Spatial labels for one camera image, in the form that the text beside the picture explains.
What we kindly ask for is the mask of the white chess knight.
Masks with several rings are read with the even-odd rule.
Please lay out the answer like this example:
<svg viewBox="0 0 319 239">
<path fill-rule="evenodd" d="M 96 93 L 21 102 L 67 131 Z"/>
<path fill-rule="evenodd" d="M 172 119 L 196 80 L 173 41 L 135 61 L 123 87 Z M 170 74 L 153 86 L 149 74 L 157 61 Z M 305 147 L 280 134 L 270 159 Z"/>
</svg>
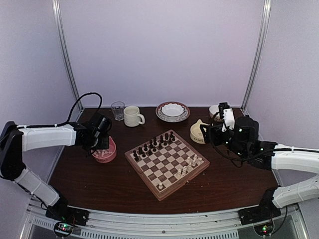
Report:
<svg viewBox="0 0 319 239">
<path fill-rule="evenodd" d="M 197 162 L 197 155 L 195 154 L 192 159 L 192 167 L 196 166 L 196 162 Z"/>
</svg>

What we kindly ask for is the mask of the white chess piece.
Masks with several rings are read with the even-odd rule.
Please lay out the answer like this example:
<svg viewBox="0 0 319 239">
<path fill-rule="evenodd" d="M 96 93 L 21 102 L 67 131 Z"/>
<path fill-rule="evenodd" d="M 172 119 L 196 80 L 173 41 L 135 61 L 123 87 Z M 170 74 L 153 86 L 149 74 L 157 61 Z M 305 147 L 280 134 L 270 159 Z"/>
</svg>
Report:
<svg viewBox="0 0 319 239">
<path fill-rule="evenodd" d="M 192 162 L 189 162 L 188 166 L 187 166 L 187 171 L 188 172 L 191 172 L 193 170 L 193 167 L 192 167 Z"/>
</svg>

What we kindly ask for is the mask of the white chess queen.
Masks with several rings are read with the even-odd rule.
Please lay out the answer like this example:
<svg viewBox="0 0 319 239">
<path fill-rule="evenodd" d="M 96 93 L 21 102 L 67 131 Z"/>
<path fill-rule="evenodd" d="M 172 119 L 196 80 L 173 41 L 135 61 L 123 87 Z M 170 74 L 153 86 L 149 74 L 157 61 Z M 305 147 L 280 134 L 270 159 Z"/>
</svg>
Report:
<svg viewBox="0 0 319 239">
<path fill-rule="evenodd" d="M 182 172 L 182 169 L 179 168 L 179 169 L 177 170 L 177 174 L 176 174 L 177 179 L 179 179 L 179 178 L 181 177 L 181 172 Z"/>
</svg>

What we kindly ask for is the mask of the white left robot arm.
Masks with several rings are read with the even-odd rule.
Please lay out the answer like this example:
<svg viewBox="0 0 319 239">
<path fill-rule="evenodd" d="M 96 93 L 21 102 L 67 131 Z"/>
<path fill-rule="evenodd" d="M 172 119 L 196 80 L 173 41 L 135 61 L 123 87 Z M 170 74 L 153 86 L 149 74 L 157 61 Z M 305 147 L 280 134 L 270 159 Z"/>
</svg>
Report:
<svg viewBox="0 0 319 239">
<path fill-rule="evenodd" d="M 0 134 L 0 175 L 38 197 L 61 221 L 67 221 L 72 211 L 64 197 L 44 182 L 24 163 L 25 152 L 80 146 L 88 153 L 109 148 L 112 122 L 100 113 L 84 123 L 65 122 L 51 125 L 18 125 L 8 121 Z"/>
</svg>

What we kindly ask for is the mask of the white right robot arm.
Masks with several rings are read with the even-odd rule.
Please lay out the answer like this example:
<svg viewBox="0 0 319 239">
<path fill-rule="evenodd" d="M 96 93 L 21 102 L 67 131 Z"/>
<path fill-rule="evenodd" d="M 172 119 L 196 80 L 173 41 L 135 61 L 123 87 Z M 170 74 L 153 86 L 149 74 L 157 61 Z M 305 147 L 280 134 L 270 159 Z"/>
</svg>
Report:
<svg viewBox="0 0 319 239">
<path fill-rule="evenodd" d="M 200 125 L 204 141 L 214 149 L 224 145 L 236 157 L 222 157 L 248 163 L 263 170 L 294 170 L 315 174 L 311 179 L 286 186 L 268 189 L 256 208 L 259 219 L 267 219 L 275 208 L 283 208 L 319 196 L 319 151 L 317 149 L 286 146 L 272 141 L 259 140 L 259 123 L 250 117 L 239 117 L 234 126 Z"/>
</svg>

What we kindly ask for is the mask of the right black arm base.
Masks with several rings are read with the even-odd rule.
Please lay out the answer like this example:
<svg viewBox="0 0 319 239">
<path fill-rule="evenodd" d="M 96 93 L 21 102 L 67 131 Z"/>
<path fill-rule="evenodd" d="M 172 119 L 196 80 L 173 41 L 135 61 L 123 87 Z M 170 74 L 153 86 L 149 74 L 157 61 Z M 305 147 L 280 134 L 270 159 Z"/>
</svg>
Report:
<svg viewBox="0 0 319 239">
<path fill-rule="evenodd" d="M 281 215 L 281 210 L 273 206 L 255 206 L 244 208 L 238 211 L 241 225 L 254 224 L 261 221 L 267 221 Z"/>
</svg>

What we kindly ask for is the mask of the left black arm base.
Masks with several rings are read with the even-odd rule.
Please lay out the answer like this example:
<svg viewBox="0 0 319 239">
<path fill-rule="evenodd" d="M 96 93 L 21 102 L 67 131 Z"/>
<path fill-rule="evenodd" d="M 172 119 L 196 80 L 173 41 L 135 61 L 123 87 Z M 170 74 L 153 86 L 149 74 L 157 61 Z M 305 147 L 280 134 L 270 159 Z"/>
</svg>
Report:
<svg viewBox="0 0 319 239">
<path fill-rule="evenodd" d="M 63 207 L 62 209 L 59 209 L 48 206 L 45 216 L 71 225 L 86 226 L 89 218 L 89 211 L 73 207 Z"/>
</svg>

